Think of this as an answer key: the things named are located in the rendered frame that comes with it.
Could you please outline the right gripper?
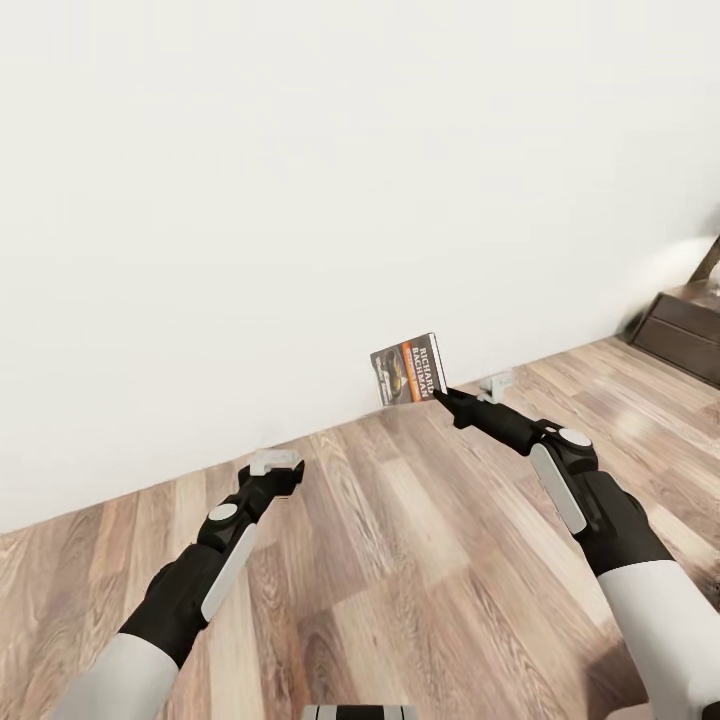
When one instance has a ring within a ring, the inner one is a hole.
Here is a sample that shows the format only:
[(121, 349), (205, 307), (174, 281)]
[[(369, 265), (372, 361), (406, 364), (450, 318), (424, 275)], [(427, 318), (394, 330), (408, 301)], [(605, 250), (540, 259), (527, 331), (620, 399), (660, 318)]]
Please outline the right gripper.
[(519, 413), (508, 405), (481, 401), (453, 388), (448, 388), (448, 392), (433, 390), (434, 396), (455, 416), (453, 425), (457, 429), (472, 425), (500, 442), (504, 427), (512, 420), (512, 416)]

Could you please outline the hardback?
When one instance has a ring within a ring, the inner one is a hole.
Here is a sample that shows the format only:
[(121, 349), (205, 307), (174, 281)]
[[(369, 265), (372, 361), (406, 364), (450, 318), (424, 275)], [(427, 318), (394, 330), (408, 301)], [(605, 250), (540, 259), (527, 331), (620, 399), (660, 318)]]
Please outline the hardback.
[(370, 354), (382, 408), (437, 400), (433, 390), (449, 394), (434, 332)]

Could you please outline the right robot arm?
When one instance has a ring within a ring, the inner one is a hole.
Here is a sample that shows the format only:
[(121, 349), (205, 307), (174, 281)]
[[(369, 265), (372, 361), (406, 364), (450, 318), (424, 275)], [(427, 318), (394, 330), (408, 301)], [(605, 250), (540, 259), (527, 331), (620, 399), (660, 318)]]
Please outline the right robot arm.
[(530, 455), (585, 557), (640, 672), (658, 720), (720, 720), (720, 614), (650, 528), (640, 501), (598, 471), (593, 442), (502, 404), (513, 372), (482, 378), (483, 394), (434, 396), (457, 429), (475, 426)]

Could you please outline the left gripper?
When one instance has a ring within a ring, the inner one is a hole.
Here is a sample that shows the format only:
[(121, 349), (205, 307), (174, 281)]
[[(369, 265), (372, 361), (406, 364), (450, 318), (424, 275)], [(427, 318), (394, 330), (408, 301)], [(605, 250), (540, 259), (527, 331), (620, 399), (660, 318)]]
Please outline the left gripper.
[(295, 468), (271, 468), (264, 476), (251, 476), (249, 467), (238, 472), (239, 490), (256, 488), (266, 498), (266, 509), (276, 496), (291, 496), (296, 484), (302, 483), (305, 468), (303, 459)]

